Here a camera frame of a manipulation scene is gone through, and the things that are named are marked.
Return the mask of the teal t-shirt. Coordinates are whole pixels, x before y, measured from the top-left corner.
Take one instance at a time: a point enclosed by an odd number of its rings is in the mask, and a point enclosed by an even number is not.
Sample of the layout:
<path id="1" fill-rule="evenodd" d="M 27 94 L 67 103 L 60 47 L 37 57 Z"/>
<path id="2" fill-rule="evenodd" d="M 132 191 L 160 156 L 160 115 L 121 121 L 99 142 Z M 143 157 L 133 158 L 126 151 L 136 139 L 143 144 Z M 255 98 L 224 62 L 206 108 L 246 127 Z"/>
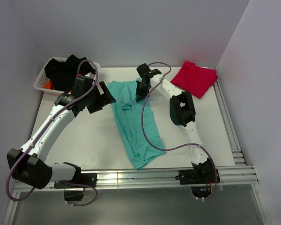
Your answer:
<path id="1" fill-rule="evenodd" d="M 138 171 L 165 154 L 165 151 L 153 148 L 143 135 L 143 102 L 136 101 L 136 85 L 136 81 L 112 81 L 107 87 L 116 100 L 116 103 L 111 104 L 111 108 L 124 149 L 133 168 Z"/>

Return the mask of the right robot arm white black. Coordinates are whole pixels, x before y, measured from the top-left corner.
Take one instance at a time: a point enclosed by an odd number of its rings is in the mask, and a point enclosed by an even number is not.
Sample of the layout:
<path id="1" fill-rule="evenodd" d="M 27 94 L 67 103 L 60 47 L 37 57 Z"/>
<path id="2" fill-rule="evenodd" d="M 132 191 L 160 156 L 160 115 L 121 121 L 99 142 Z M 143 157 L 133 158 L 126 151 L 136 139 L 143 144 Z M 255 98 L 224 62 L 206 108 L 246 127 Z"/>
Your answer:
<path id="1" fill-rule="evenodd" d="M 189 140 L 200 141 L 200 136 L 196 129 L 196 111 L 191 93 L 189 91 L 181 91 L 165 79 L 166 75 L 172 71 L 171 66 L 160 62 L 160 64 L 166 65 L 169 68 L 168 72 L 162 73 L 159 69 L 150 69 L 149 66 L 154 64 L 156 64 L 156 62 L 149 64 L 144 63 L 136 68 L 140 76 L 136 87 L 136 101 L 143 101 L 140 124 L 145 140 L 151 147 L 164 152 L 177 150 L 183 147 L 194 147 L 194 156 L 192 156 L 193 180 L 202 183 L 211 176 L 214 177 L 214 181 L 217 182 L 219 176 L 217 175 L 215 163 L 209 152 L 201 143 L 191 142 L 169 149 L 162 149 L 155 146 L 147 137 L 144 128 L 145 106 L 151 93 L 157 90 L 169 102 L 169 113 L 172 123 L 180 127 L 181 131 L 185 132 Z"/>

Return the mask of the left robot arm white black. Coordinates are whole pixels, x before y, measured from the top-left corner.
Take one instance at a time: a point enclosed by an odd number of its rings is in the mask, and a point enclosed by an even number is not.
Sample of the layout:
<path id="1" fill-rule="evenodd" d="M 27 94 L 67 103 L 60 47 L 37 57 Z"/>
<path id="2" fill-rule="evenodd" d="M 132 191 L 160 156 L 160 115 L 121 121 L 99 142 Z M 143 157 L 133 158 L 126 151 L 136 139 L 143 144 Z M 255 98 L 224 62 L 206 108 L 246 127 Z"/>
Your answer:
<path id="1" fill-rule="evenodd" d="M 105 82 L 77 76 L 72 88 L 57 97 L 54 106 L 37 132 L 20 148 L 7 154 L 10 177 L 37 189 L 50 182 L 65 181 L 71 187 L 83 183 L 81 168 L 71 163 L 47 165 L 47 156 L 60 134 L 84 109 L 89 113 L 102 110 L 116 100 Z"/>

